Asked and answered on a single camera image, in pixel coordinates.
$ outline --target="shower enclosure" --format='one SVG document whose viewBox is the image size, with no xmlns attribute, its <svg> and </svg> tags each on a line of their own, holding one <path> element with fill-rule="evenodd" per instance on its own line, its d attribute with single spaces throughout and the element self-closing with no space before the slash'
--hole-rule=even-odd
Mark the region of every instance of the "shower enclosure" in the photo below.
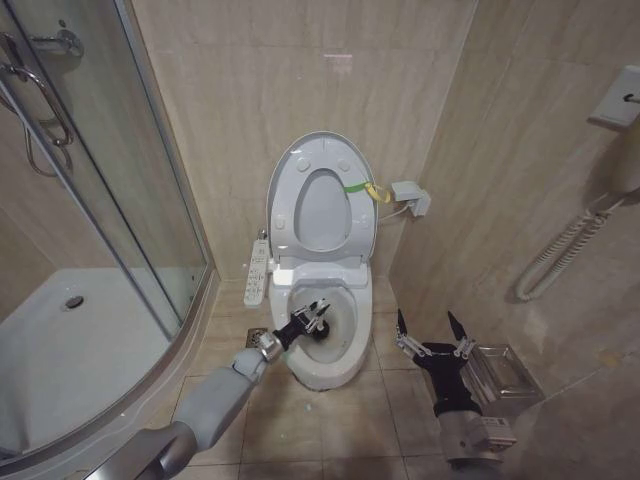
<svg viewBox="0 0 640 480">
<path fill-rule="evenodd" d="M 128 0 L 0 4 L 0 476 L 122 413 L 213 263 Z"/>
</svg>

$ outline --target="shower door handle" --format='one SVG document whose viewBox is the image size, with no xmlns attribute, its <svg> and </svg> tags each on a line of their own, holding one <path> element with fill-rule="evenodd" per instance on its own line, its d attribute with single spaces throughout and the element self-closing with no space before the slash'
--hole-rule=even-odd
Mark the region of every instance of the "shower door handle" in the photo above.
<svg viewBox="0 0 640 480">
<path fill-rule="evenodd" d="M 47 88 L 45 83 L 42 81 L 42 79 L 38 75 L 33 73 L 31 70 L 29 70 L 27 67 L 17 67 L 15 65 L 3 63 L 3 64 L 0 64 L 0 70 L 6 73 L 10 73 L 12 75 L 18 75 L 21 79 L 26 78 L 27 80 L 31 80 L 33 83 L 36 84 L 36 86 L 40 90 L 40 93 L 42 93 L 42 96 L 47 101 L 49 108 L 51 108 L 51 111 L 55 115 L 56 120 L 58 121 L 58 123 L 60 123 L 60 127 L 62 127 L 62 131 L 64 132 L 63 138 L 53 137 L 52 143 L 56 147 L 64 147 L 65 145 L 69 145 L 70 143 L 72 143 L 73 132 L 67 125 L 67 122 L 64 119 L 64 115 L 60 110 L 60 107 L 58 107 L 56 100 L 53 98 L 53 96 L 51 95 L 51 92 L 49 92 L 49 89 Z"/>
</svg>

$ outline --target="green tag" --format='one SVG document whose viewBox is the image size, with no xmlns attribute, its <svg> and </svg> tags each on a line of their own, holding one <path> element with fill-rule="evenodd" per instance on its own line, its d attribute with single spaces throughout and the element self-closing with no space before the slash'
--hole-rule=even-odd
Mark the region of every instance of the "green tag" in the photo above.
<svg viewBox="0 0 640 480">
<path fill-rule="evenodd" d="M 344 187 L 344 191 L 347 192 L 347 193 L 359 192 L 360 190 L 364 190 L 365 189 L 365 186 L 367 185 L 367 183 L 369 183 L 369 182 L 359 183 L 358 185 L 352 185 L 350 187 Z"/>
</svg>

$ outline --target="stainless steel tissue box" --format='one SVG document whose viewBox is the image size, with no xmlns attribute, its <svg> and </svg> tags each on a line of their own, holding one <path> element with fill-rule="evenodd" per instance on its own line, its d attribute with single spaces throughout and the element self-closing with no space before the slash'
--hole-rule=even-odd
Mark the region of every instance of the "stainless steel tissue box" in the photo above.
<svg viewBox="0 0 640 480">
<path fill-rule="evenodd" d="M 485 415 L 515 418 L 544 398 L 510 345 L 477 345 L 462 377 Z"/>
</svg>

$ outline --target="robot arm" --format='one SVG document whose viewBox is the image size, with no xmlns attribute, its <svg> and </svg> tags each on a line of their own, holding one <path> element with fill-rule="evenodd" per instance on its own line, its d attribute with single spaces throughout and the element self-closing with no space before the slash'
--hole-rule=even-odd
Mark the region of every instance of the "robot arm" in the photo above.
<svg viewBox="0 0 640 480">
<path fill-rule="evenodd" d="M 88 480 L 159 480 L 177 475 L 198 452 L 213 447 L 247 402 L 269 363 L 300 335 L 328 334 L 323 300 L 291 314 L 280 330 L 264 333 L 258 348 L 238 352 L 229 367 L 215 369 L 178 405 L 173 422 L 143 429 L 94 470 Z"/>
<path fill-rule="evenodd" d="M 454 478 L 499 478 L 501 452 L 516 439 L 506 419 L 482 416 L 482 409 L 471 398 L 460 370 L 467 363 L 475 341 L 467 337 L 453 314 L 448 314 L 457 346 L 420 344 L 408 335 L 400 310 L 396 344 L 429 373 L 436 397 L 433 412 L 441 427 L 440 443 L 445 459 L 454 469 Z"/>
</svg>

